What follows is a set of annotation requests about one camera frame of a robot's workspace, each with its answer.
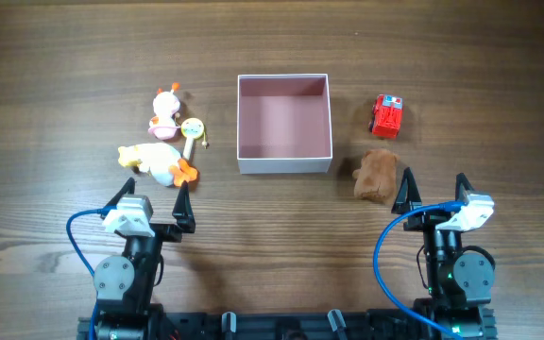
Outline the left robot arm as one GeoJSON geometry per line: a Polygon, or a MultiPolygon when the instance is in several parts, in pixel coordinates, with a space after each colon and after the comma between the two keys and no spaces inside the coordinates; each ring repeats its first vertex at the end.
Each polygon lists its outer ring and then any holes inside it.
{"type": "Polygon", "coordinates": [[[151,301],[154,287],[162,281],[162,245],[179,243],[196,230],[189,185],[182,182],[172,211],[173,223],[151,221],[153,208],[145,195],[136,195],[135,179],[102,209],[107,232],[121,236],[121,254],[109,256],[93,272],[96,312],[91,339],[179,339],[178,328],[160,304],[151,301]]]}

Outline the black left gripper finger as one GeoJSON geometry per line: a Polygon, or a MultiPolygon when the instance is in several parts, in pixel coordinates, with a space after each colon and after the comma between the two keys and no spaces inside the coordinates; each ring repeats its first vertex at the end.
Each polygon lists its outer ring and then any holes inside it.
{"type": "Polygon", "coordinates": [[[105,211],[108,208],[115,207],[120,199],[124,195],[133,195],[135,192],[135,185],[136,181],[134,178],[128,178],[125,184],[121,187],[121,189],[112,197],[112,199],[102,208],[103,211],[105,211]]]}
{"type": "Polygon", "coordinates": [[[176,219],[176,225],[183,233],[194,233],[196,231],[196,220],[190,201],[189,185],[186,181],[179,187],[172,215],[176,219]]]}

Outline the brown plush bear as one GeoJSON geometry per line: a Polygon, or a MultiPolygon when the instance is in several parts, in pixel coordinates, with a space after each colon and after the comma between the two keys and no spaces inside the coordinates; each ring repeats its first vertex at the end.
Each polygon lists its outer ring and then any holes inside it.
{"type": "Polygon", "coordinates": [[[370,149],[361,159],[361,167],[352,172],[354,196],[385,205],[397,195],[397,164],[399,156],[384,149],[370,149]]]}

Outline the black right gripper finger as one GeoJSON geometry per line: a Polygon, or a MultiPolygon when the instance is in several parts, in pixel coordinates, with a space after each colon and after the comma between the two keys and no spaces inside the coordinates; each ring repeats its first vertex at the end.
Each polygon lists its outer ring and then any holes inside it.
{"type": "Polygon", "coordinates": [[[391,209],[393,214],[405,214],[422,206],[417,183],[410,167],[403,171],[400,187],[391,209]]]}
{"type": "Polygon", "coordinates": [[[474,193],[475,190],[470,184],[467,176],[464,173],[460,173],[456,176],[455,182],[455,199],[465,203],[469,202],[468,196],[474,193]]]}

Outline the white yellow plush duck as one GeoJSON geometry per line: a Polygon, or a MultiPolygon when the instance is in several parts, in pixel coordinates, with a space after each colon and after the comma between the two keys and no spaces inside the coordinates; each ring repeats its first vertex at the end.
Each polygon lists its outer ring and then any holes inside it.
{"type": "Polygon", "coordinates": [[[119,146],[117,151],[121,166],[147,174],[162,186],[180,187],[184,182],[197,180],[197,169],[170,144],[134,144],[119,146]]]}

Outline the red toy fire truck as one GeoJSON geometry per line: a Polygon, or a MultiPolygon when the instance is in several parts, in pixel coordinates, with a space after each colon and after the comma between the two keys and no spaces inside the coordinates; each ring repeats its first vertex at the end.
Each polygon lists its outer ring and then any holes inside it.
{"type": "Polygon", "coordinates": [[[368,130],[375,136],[395,139],[401,127],[403,99],[390,94],[380,94],[372,107],[368,130]]]}

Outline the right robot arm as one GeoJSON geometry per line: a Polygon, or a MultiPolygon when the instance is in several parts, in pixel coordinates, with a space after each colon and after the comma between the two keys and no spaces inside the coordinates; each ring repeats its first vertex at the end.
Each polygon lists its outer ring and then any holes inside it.
{"type": "Polygon", "coordinates": [[[403,229],[423,234],[422,276],[429,297],[414,303],[414,310],[464,339],[496,339],[491,301],[496,262],[485,249],[465,246],[462,235],[480,228],[493,214],[490,195],[473,189],[467,177],[456,176],[457,212],[435,209],[406,218],[403,229]]]}

